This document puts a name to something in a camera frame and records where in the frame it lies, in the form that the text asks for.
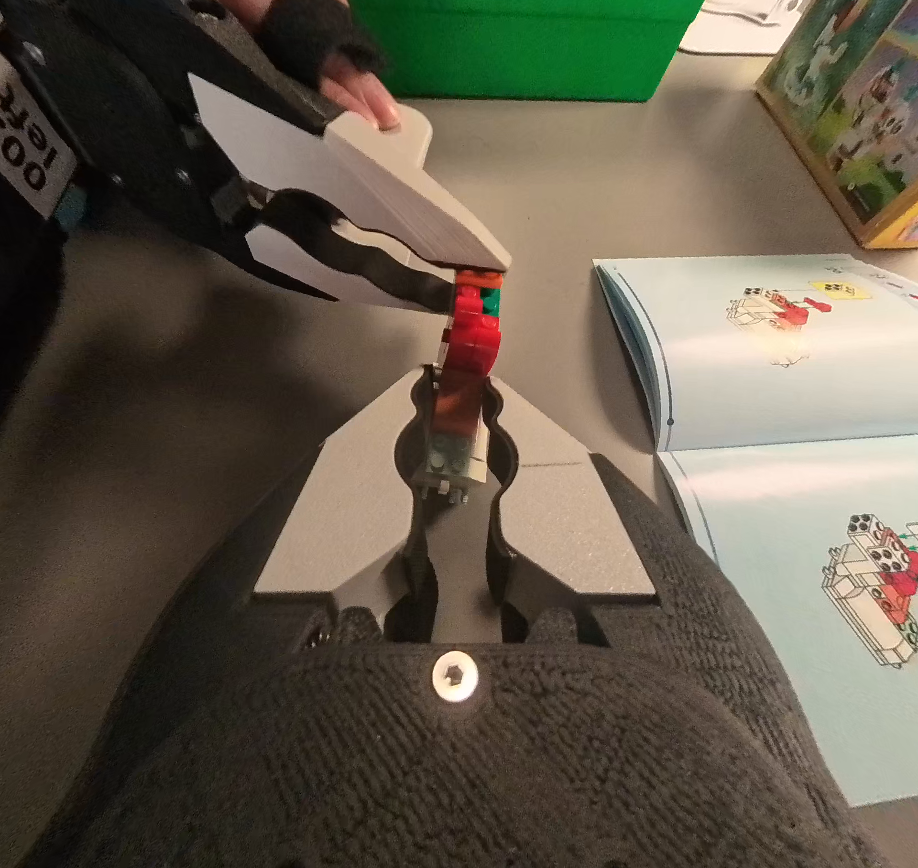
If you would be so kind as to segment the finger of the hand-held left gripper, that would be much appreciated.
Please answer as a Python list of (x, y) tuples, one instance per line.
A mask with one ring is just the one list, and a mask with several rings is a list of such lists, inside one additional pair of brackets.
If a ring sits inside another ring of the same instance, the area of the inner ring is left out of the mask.
[(343, 213), (287, 189), (260, 209), (245, 239), (253, 259), (330, 300), (451, 313), (454, 284), (336, 230)]
[(318, 137), (203, 78), (189, 80), (204, 127), (246, 181), (317, 196), (362, 231), (410, 250), (410, 268), (509, 269), (511, 255), (494, 235), (362, 117), (344, 112)]

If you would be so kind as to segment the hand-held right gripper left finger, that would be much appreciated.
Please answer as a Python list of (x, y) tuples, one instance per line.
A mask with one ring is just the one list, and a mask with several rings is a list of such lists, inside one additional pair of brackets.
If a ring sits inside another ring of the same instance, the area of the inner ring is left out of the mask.
[(419, 474), (430, 366), (404, 375), (324, 441), (255, 582), (259, 601), (371, 611), (394, 641), (429, 642), (438, 605)]

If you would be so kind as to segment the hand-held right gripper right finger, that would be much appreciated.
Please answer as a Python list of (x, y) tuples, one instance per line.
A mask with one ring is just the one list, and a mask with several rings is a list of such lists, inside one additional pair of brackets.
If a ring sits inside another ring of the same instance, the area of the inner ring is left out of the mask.
[(523, 642), (542, 614), (560, 609), (578, 638), (602, 645), (595, 611), (651, 604), (656, 590), (594, 455), (495, 376), (484, 421), (499, 484), (486, 575), (502, 640)]

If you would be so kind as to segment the white and red lego model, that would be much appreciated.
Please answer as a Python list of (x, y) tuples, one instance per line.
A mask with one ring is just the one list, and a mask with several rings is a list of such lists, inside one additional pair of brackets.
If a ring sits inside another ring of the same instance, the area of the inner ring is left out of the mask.
[(417, 474), (422, 499), (435, 494), (465, 504), (488, 478), (490, 430), (485, 420), (489, 375), (499, 355), (504, 274), (463, 269), (432, 369), (425, 456)]

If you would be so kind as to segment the colourful lego set box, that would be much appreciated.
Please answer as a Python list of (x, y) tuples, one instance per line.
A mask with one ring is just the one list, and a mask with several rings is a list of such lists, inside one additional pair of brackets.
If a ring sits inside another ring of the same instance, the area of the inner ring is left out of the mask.
[(756, 92), (866, 250), (917, 246), (917, 0), (810, 0)]

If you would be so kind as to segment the person's left hand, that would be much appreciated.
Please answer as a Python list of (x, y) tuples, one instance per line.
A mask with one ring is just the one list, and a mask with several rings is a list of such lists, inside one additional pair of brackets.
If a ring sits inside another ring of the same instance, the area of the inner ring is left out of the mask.
[(396, 101), (380, 78), (384, 57), (349, 0), (217, 1), (284, 74), (374, 128), (398, 128)]

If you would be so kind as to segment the green plastic bin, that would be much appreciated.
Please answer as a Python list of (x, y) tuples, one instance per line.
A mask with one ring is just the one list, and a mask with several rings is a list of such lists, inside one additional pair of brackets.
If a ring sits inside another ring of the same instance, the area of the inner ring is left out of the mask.
[(645, 102), (704, 0), (350, 0), (400, 97)]

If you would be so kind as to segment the open light blue instruction booklet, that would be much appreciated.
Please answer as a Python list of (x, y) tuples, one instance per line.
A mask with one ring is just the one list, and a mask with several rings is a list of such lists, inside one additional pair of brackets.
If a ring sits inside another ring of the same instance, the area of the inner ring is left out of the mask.
[(848, 803), (915, 798), (916, 283), (847, 254), (594, 267), (687, 530)]

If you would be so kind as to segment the white plastic packaging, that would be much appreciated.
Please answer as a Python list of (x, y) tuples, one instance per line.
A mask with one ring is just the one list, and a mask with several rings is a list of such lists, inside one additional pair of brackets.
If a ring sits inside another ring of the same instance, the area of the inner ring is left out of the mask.
[(772, 57), (795, 29), (807, 0), (705, 0), (679, 51), (695, 56)]

